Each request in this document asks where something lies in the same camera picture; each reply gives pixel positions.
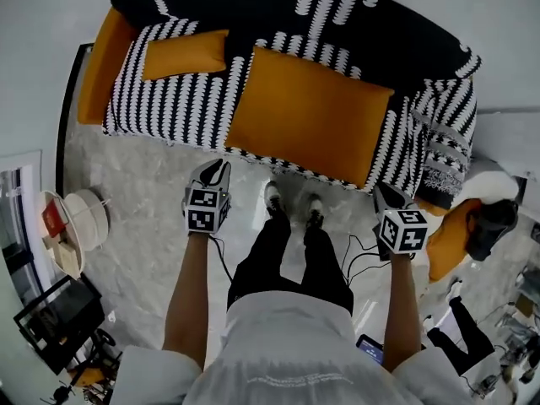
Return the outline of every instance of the round white table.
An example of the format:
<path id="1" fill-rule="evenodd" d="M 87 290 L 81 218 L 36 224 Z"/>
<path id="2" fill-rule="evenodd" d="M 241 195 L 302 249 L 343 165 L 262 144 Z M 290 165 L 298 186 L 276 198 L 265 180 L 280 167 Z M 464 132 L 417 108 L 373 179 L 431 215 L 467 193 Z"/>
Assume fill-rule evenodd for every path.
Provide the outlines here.
<path id="1" fill-rule="evenodd" d="M 59 201 L 68 221 L 63 235 L 64 242 L 75 250 L 77 258 L 77 267 L 69 270 L 64 269 L 59 260 L 52 255 L 57 253 L 60 241 L 49 236 L 41 217 L 46 205 L 54 198 Z M 104 203 L 88 189 L 70 193 L 65 198 L 52 191 L 43 191 L 39 196 L 37 208 L 40 235 L 47 250 L 51 253 L 51 258 L 64 273 L 73 278 L 80 278 L 80 273 L 84 270 L 86 263 L 84 253 L 101 246 L 109 234 L 109 221 Z"/>

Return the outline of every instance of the white shirt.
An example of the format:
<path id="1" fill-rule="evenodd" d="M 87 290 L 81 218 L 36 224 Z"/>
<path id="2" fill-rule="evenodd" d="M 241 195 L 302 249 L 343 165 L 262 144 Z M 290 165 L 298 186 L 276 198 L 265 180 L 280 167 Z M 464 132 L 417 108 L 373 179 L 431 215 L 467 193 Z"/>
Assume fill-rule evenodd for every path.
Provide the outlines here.
<path id="1" fill-rule="evenodd" d="M 302 294 L 236 301 L 223 350 L 204 371 L 185 355 L 128 347 L 111 405 L 461 405 L 473 400 L 439 348 L 392 374 L 355 346 L 350 314 Z"/>

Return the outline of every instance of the black pants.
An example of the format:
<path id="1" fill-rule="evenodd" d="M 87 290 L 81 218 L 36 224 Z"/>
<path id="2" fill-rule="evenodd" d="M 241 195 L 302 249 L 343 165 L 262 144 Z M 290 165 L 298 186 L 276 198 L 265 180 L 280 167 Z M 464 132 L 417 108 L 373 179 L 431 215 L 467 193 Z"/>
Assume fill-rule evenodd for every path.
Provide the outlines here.
<path id="1" fill-rule="evenodd" d="M 344 307 L 353 314 L 354 296 L 343 278 L 332 242 L 322 229 L 305 232 L 305 273 L 302 284 L 279 274 L 290 237 L 289 219 L 283 214 L 269 219 L 248 257 L 236 268 L 229 288 L 227 309 L 248 294 L 262 291 L 292 291 Z"/>
<path id="2" fill-rule="evenodd" d="M 456 369 L 457 374 L 461 376 L 493 353 L 494 348 L 488 337 L 478 328 L 473 317 L 463 305 L 461 297 L 450 300 L 450 307 L 456 318 L 459 330 L 462 333 L 463 342 L 467 345 L 468 354 L 461 351 L 438 328 L 429 330 L 428 338 L 436 347 L 441 348 L 445 352 L 446 357 L 448 357 Z"/>

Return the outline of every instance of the orange cushion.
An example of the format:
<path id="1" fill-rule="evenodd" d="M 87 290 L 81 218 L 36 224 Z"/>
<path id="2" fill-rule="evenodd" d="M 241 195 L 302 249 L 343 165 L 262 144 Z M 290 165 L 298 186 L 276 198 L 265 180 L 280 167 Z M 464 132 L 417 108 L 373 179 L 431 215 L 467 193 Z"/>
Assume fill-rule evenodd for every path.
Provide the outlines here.
<path id="1" fill-rule="evenodd" d="M 254 48 L 227 147 L 364 186 L 393 90 Z"/>
<path id="2" fill-rule="evenodd" d="M 437 282 L 454 269 L 467 255 L 465 245 L 474 229 L 476 219 L 467 216 L 480 210 L 479 199 L 462 202 L 445 216 L 442 225 L 428 241 L 429 281 Z"/>
<path id="3" fill-rule="evenodd" d="M 144 60 L 143 80 L 182 73 L 224 71 L 225 38 L 228 30 L 151 40 Z"/>

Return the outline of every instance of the black cable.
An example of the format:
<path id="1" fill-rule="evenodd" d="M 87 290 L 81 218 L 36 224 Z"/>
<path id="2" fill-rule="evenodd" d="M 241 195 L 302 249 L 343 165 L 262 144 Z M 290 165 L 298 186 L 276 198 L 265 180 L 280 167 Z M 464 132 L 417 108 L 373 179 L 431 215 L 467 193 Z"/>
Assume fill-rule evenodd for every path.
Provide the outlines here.
<path id="1" fill-rule="evenodd" d="M 232 283 L 233 278 L 229 274 L 229 270 L 227 269 L 227 266 L 225 265 L 225 259 L 224 259 L 224 252 L 225 252 L 225 242 L 221 239 L 217 239 L 210 235 L 210 240 L 213 241 L 213 243 L 216 245 L 216 249 L 218 249 L 218 255 L 219 260 L 221 261 L 221 264 L 223 265 L 223 269 L 225 270 L 225 273 L 227 273 L 227 276 L 229 277 L 229 281 Z M 219 247 L 218 240 L 220 240 L 223 243 L 223 252 L 221 251 L 221 247 Z"/>
<path id="2" fill-rule="evenodd" d="M 508 350 L 503 347 L 502 345 L 494 345 L 493 348 L 502 348 L 502 350 L 505 352 L 505 354 L 508 352 Z"/>
<path id="3" fill-rule="evenodd" d="M 348 286 L 350 287 L 351 284 L 353 283 L 353 279 L 356 278 L 359 274 L 365 272 L 366 270 L 369 270 L 370 268 L 383 268 L 383 267 L 386 267 L 388 264 L 391 264 L 392 262 L 389 261 L 385 264 L 382 264 L 381 266 L 371 266 L 371 267 L 366 267 L 364 270 L 361 270 L 359 271 L 358 273 L 356 273 L 351 279 L 350 281 L 348 282 Z"/>
<path id="4" fill-rule="evenodd" d="M 378 257 L 379 256 L 379 253 L 378 252 L 364 252 L 364 253 L 361 253 L 357 256 L 355 256 L 350 264 L 348 265 L 348 269 L 347 269 L 347 278 L 350 278 L 351 282 L 352 282 L 352 278 L 351 278 L 351 268 L 353 267 L 353 264 L 354 262 L 360 258 L 360 257 L 365 257 L 366 255 L 372 255 L 373 257 Z"/>
<path id="5" fill-rule="evenodd" d="M 347 259 L 348 250 L 351 247 L 351 239 L 356 239 L 356 241 L 359 242 L 360 247 L 362 248 L 362 251 L 370 251 L 371 249 L 375 249 L 377 247 L 377 244 L 375 244 L 372 247 L 364 247 L 364 245 L 362 245 L 362 242 L 360 241 L 360 239 L 358 238 L 357 235 L 354 235 L 354 234 L 349 234 L 348 235 L 347 250 L 345 251 L 345 255 L 343 256 L 343 260 L 341 261 L 341 273 L 343 274 L 343 277 L 345 278 L 345 280 L 347 280 L 347 278 L 345 277 L 345 274 L 343 273 L 343 267 L 345 265 L 345 260 Z"/>
<path id="6" fill-rule="evenodd" d="M 471 385 L 469 384 L 469 380 L 467 379 L 466 376 L 461 375 L 461 378 L 463 378 L 463 379 L 465 380 L 465 382 L 467 383 L 467 385 L 468 385 L 469 388 L 471 389 L 471 392 L 473 392 L 473 393 L 479 395 L 480 397 L 482 396 L 482 393 L 479 393 L 478 391 L 474 390 L 474 389 L 471 387 Z"/>

